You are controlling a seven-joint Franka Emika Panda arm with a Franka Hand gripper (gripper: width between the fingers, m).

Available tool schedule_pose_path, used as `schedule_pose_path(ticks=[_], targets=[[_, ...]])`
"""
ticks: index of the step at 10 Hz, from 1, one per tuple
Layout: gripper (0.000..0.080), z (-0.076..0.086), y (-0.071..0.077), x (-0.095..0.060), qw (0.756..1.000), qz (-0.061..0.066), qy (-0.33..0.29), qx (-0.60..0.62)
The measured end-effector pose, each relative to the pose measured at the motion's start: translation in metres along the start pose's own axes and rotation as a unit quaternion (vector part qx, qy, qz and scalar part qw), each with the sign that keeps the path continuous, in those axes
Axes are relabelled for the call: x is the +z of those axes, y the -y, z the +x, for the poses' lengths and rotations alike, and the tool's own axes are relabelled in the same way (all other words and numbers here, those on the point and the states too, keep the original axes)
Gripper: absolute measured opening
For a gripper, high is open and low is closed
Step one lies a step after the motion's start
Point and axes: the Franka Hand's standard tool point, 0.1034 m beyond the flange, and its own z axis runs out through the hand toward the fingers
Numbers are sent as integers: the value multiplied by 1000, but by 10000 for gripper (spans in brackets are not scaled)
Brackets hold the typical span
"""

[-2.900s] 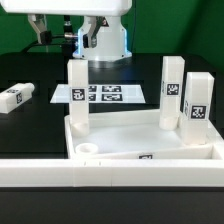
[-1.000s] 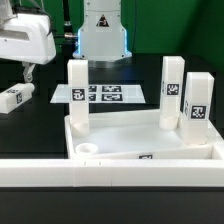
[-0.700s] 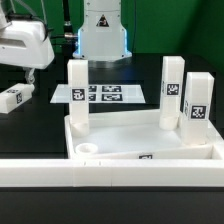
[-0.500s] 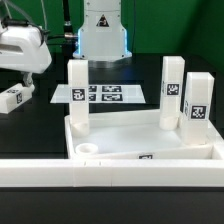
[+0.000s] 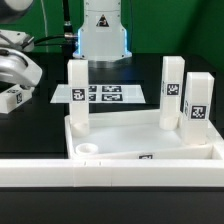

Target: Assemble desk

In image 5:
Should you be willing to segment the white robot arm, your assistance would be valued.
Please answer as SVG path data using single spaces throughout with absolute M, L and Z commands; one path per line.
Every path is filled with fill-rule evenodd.
M 64 10 L 63 37 L 73 42 L 73 56 L 87 59 L 94 67 L 110 68 L 129 60 L 127 31 L 121 24 L 121 0 L 83 0 L 84 22 L 73 31 L 68 0 Z M 0 24 L 14 22 L 33 6 L 34 0 L 0 0 Z M 24 32 L 0 29 L 0 81 L 23 88 L 37 86 L 42 69 L 25 53 L 35 44 Z

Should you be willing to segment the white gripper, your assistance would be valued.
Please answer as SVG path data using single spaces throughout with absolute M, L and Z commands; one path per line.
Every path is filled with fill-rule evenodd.
M 42 77 L 42 69 L 22 52 L 0 48 L 0 81 L 35 87 Z

